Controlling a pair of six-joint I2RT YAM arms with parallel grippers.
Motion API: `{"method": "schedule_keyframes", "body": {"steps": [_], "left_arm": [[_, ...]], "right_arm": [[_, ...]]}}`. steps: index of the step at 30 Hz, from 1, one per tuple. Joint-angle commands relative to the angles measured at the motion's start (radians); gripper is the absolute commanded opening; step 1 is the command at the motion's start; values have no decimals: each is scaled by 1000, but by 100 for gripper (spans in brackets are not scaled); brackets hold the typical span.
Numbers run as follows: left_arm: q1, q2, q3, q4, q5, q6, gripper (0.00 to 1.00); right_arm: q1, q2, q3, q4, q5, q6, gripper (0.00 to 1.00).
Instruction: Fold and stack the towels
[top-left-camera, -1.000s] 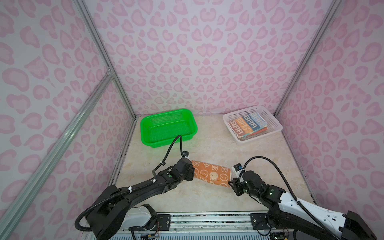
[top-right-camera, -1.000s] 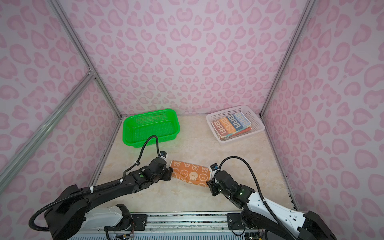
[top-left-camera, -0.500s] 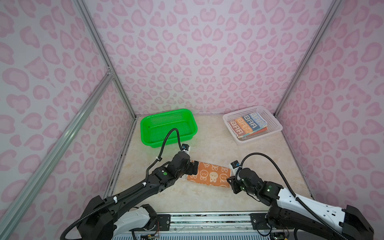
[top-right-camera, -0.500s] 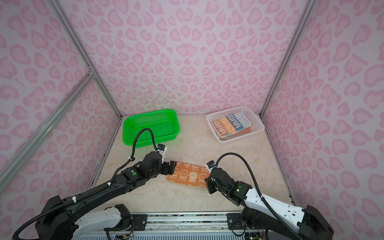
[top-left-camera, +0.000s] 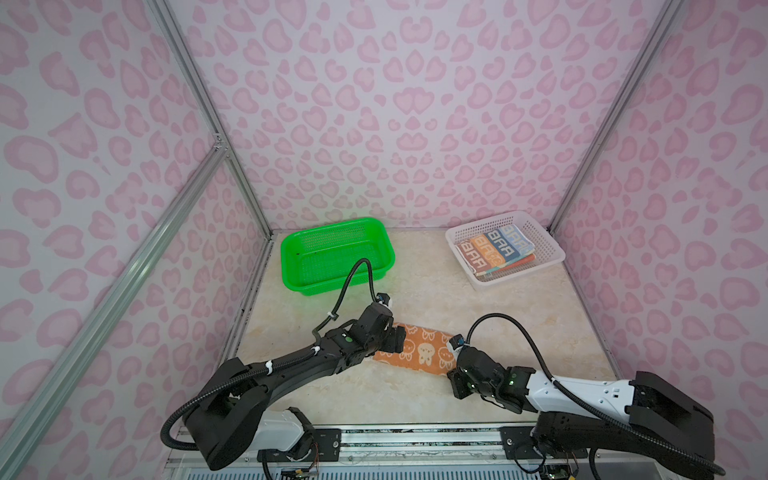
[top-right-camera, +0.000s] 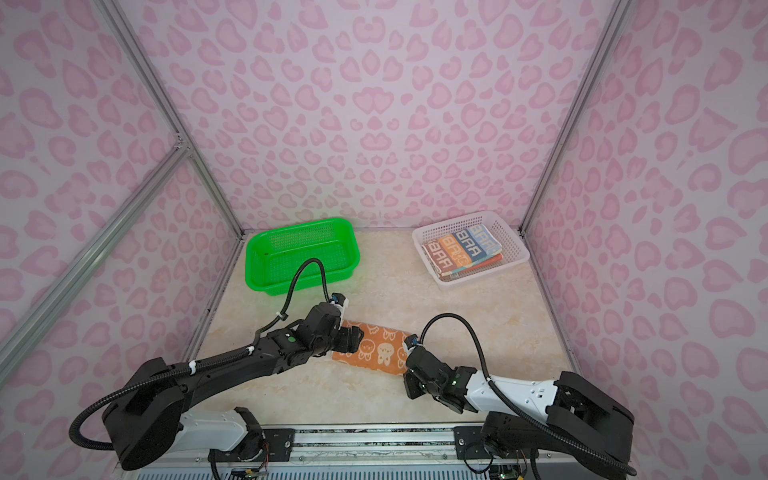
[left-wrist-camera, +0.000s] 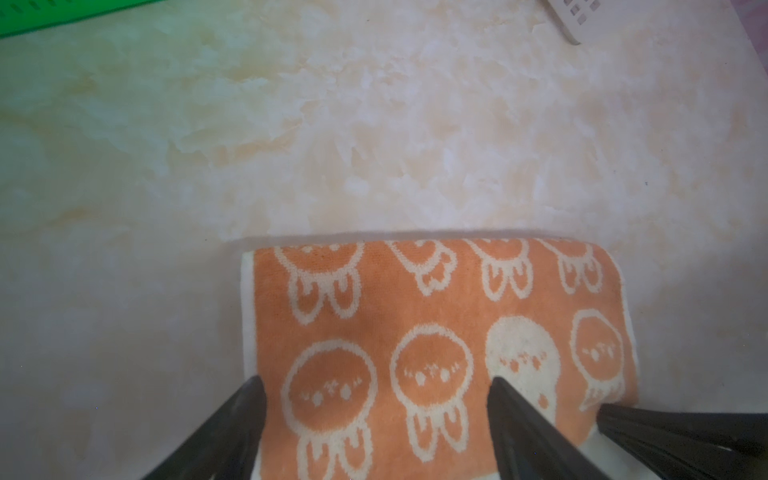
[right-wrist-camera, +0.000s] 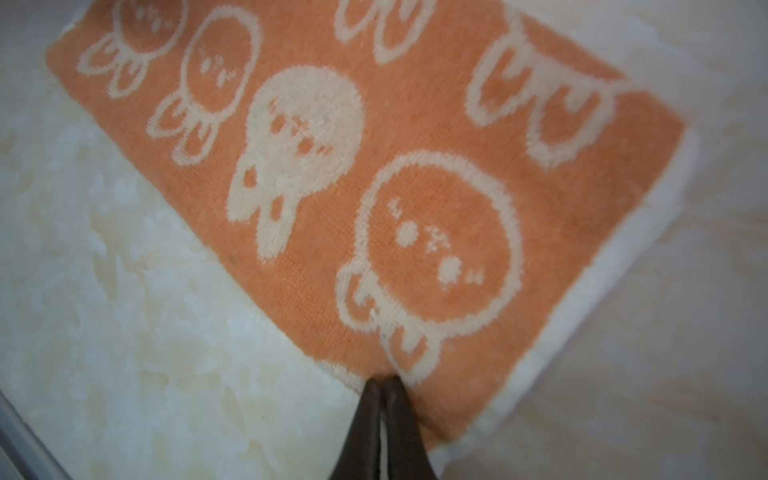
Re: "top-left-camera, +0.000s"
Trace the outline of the peach patterned towel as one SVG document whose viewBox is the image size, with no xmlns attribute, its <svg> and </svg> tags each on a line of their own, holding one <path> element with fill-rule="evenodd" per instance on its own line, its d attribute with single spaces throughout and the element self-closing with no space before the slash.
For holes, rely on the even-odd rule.
<svg viewBox="0 0 768 480">
<path fill-rule="evenodd" d="M 437 376 L 455 368 L 456 357 L 449 345 L 453 334 L 408 324 L 403 327 L 406 331 L 403 351 L 377 352 L 375 361 Z"/>
</svg>

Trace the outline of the orange blue lettered towel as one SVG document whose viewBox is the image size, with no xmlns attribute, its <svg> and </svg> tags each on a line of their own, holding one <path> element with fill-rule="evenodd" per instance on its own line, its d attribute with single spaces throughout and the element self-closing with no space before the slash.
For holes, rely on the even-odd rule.
<svg viewBox="0 0 768 480">
<path fill-rule="evenodd" d="M 454 246 L 465 265 L 479 279 L 535 260 L 535 246 L 516 225 L 475 235 Z"/>
</svg>

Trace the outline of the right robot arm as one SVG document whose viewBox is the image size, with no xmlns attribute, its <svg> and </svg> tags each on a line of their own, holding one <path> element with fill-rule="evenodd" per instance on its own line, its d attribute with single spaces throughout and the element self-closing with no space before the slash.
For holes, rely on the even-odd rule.
<svg viewBox="0 0 768 480">
<path fill-rule="evenodd" d="M 604 448 L 638 453 L 693 477 L 715 460 L 712 413 L 660 376 L 641 371 L 632 380 L 549 377 L 531 367 L 504 367 L 462 345 L 447 374 L 453 394 L 477 394 L 521 414 L 537 414 L 531 435 L 549 452 Z"/>
</svg>

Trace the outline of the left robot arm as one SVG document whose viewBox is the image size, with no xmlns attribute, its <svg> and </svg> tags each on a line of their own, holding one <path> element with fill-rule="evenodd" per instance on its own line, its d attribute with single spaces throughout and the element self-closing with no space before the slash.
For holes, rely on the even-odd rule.
<svg viewBox="0 0 768 480">
<path fill-rule="evenodd" d="M 390 308 L 373 302 L 358 319 L 331 329 L 293 353 L 261 363 L 226 361 L 200 393 L 180 408 L 190 447 L 209 469 L 221 470 L 256 439 L 268 408 L 320 378 L 337 375 L 377 352 L 401 353 L 406 328 L 394 324 Z"/>
</svg>

